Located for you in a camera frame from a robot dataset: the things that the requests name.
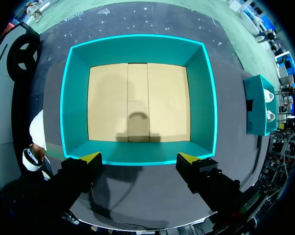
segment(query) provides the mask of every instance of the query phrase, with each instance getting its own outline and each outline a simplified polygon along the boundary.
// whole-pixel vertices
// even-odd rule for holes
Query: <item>cable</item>
[[[275,193],[273,193],[271,196],[269,196],[268,198],[266,198],[266,200],[270,199],[273,195],[275,195],[277,192],[279,192],[283,187],[281,187],[279,190],[277,190]]]
[[[286,150],[287,150],[287,147],[288,147],[288,143],[289,143],[289,141],[290,141],[290,139],[291,139],[292,136],[293,136],[293,134],[290,135],[289,138],[288,138],[287,141],[286,141],[286,147],[285,147],[285,149],[284,149],[284,157],[283,157],[283,160],[284,160],[284,167],[285,167],[285,171],[286,171],[287,178],[288,178],[288,171],[287,171],[287,166],[286,166],[286,161],[285,161],[285,155],[286,155]]]

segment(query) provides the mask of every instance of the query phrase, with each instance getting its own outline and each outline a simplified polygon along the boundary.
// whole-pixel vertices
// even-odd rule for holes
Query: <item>person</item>
[[[271,45],[270,49],[273,50],[274,52],[276,52],[277,50],[280,49],[280,44],[279,43],[274,43],[274,44]]]
[[[261,28],[261,24],[263,24],[263,20],[257,16],[253,16],[253,19],[252,19],[254,25],[258,28],[258,30],[261,32],[262,31],[262,28]]]
[[[46,143],[43,124],[43,110],[33,119],[30,124],[30,135],[32,137],[32,144],[29,148],[23,150],[23,165],[28,171],[35,174],[36,180],[47,181],[53,176],[49,159],[45,155]]]
[[[27,7],[26,9],[26,13],[30,16],[33,15],[33,17],[36,19],[36,23],[38,23],[40,21],[39,17],[37,14],[39,14],[40,16],[43,16],[43,13],[38,9],[37,6],[38,2],[34,2],[34,3],[27,3],[25,6]]]
[[[267,40],[275,40],[276,39],[276,34],[271,28],[269,30],[265,30],[263,32],[260,31],[259,34],[255,35],[255,38],[257,38],[259,36],[264,36],[264,39],[258,41],[258,43],[263,43],[263,42],[266,42]]]

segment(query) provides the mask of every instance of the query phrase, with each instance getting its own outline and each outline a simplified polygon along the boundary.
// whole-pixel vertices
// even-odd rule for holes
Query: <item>white object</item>
[[[32,142],[46,150],[43,110],[41,110],[31,122],[29,132],[32,137]]]
[[[273,93],[266,89],[263,89],[263,90],[264,90],[265,102],[270,103],[274,99]]]
[[[276,116],[270,110],[266,112],[267,122],[272,122],[275,120]]]
[[[238,1],[234,0],[230,3],[229,7],[233,9],[235,12],[238,12],[242,5]]]
[[[31,15],[38,9],[38,6],[36,4],[31,4],[27,9],[26,13],[30,13]]]
[[[38,169],[40,169],[40,167],[42,165],[34,165],[32,164],[26,157],[25,157],[25,151],[28,151],[28,155],[29,157],[37,164],[38,160],[33,156],[33,154],[31,153],[31,151],[29,149],[25,149],[22,152],[22,163],[23,165],[27,168],[27,170],[29,171],[37,171]]]

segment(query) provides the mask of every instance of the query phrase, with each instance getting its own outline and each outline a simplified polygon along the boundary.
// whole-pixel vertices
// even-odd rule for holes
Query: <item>cardboard box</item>
[[[93,141],[128,141],[128,64],[90,69],[88,88],[88,134]]]
[[[95,141],[190,141],[186,68],[165,64],[92,67],[88,132]]]
[[[128,141],[149,142],[148,66],[128,64]]]
[[[190,141],[186,68],[147,64],[150,141]]]

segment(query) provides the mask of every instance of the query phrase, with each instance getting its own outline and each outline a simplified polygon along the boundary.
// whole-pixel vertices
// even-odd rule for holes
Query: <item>teal bin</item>
[[[90,67],[118,63],[185,66],[190,95],[191,141],[113,142],[88,139],[87,98]],[[71,47],[60,99],[60,129],[66,158],[102,153],[104,164],[174,164],[178,152],[207,158],[215,154],[217,100],[203,43],[164,35],[122,35]]]
[[[267,136],[277,129],[277,101],[274,86],[263,76],[257,75],[244,80],[247,103],[246,132]],[[264,89],[274,94],[270,103],[265,102]],[[267,110],[275,114],[275,120],[267,122]]]

